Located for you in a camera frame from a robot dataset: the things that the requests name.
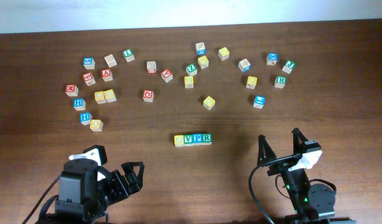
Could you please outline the green V letter block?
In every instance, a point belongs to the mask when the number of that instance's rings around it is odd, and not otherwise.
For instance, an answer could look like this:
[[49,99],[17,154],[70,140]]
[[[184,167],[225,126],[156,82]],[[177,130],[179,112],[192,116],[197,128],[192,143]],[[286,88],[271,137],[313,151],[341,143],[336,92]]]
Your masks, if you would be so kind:
[[185,134],[184,135],[184,146],[193,146],[193,135]]

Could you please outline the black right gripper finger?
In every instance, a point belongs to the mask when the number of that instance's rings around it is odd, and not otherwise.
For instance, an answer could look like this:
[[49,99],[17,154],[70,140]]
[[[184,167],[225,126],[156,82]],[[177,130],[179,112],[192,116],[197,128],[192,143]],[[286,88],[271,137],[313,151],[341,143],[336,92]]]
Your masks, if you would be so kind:
[[293,138],[293,154],[303,154],[306,153],[307,149],[305,146],[305,142],[308,139],[303,135],[299,128],[294,128],[292,130],[292,138]]
[[263,166],[264,164],[277,159],[274,151],[271,149],[264,135],[260,134],[258,136],[258,143],[259,146],[257,166]]

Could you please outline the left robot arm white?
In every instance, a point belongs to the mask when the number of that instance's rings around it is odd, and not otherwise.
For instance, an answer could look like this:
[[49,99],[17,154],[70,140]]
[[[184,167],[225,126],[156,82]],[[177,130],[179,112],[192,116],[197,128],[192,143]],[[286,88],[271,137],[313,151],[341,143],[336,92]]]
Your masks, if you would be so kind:
[[108,207],[138,193],[143,186],[144,163],[121,164],[118,170],[103,167],[108,161],[105,147],[94,145],[70,156],[58,176],[58,194],[42,206],[38,223],[94,223],[109,219]]

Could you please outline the yellow C letter block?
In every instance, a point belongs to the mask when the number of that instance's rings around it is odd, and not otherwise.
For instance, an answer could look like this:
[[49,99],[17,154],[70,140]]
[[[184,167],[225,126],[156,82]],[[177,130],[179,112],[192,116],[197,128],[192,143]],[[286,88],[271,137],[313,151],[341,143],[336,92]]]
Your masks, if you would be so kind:
[[184,147],[185,146],[183,134],[174,136],[174,145],[175,145],[175,147]]

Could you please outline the blue P letter block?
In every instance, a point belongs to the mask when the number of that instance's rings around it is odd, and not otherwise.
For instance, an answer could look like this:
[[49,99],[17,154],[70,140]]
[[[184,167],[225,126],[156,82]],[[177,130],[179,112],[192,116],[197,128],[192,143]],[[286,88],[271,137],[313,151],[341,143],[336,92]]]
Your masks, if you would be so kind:
[[192,137],[194,146],[200,146],[203,144],[203,134],[193,134]]

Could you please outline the green R letter block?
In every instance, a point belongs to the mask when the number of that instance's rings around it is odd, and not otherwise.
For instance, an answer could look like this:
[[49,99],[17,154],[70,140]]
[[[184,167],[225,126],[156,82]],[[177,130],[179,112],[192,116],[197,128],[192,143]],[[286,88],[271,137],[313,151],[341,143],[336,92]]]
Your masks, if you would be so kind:
[[212,135],[210,133],[206,133],[202,135],[202,143],[203,145],[211,145],[212,144]]

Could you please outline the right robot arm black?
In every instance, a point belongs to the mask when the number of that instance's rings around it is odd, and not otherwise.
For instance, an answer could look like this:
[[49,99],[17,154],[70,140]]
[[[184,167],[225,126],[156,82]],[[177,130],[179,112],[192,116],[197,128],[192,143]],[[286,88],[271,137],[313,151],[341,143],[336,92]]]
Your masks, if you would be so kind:
[[322,179],[310,180],[307,169],[313,168],[322,155],[315,140],[308,140],[298,128],[292,130],[293,154],[269,163],[268,175],[280,175],[295,214],[285,216],[286,223],[320,222],[335,215],[336,186]]

